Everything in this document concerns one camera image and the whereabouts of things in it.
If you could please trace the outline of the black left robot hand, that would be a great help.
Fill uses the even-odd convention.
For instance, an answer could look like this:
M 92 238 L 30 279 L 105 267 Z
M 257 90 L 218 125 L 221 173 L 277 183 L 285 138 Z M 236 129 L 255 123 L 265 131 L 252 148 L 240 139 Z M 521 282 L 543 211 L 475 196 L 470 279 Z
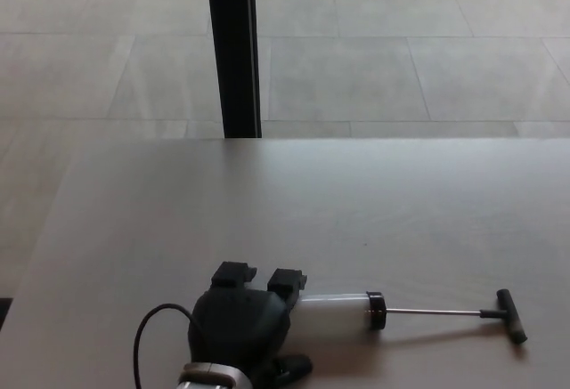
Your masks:
M 184 366 L 179 385 L 283 388 L 312 373 L 308 356 L 278 355 L 306 276 L 300 270 L 278 269 L 263 290 L 248 286 L 256 274 L 247 263 L 220 264 L 191 313 L 191 362 Z

